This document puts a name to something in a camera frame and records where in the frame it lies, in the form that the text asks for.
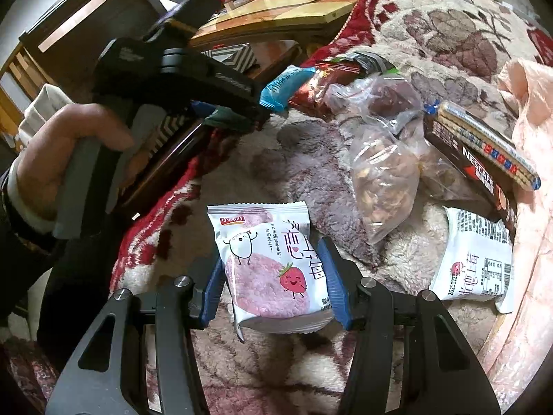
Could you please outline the left hand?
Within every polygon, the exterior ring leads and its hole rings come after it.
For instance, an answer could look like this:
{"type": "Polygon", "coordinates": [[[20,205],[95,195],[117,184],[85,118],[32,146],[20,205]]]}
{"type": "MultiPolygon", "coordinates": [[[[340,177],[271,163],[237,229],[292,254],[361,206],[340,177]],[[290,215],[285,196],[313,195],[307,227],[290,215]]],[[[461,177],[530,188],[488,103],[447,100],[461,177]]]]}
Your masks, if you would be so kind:
{"type": "Polygon", "coordinates": [[[93,138],[116,152],[133,146],[129,129],[98,104],[70,104],[57,111],[30,140],[17,166],[22,202],[33,214],[53,220],[56,197],[75,146],[93,138]]]}

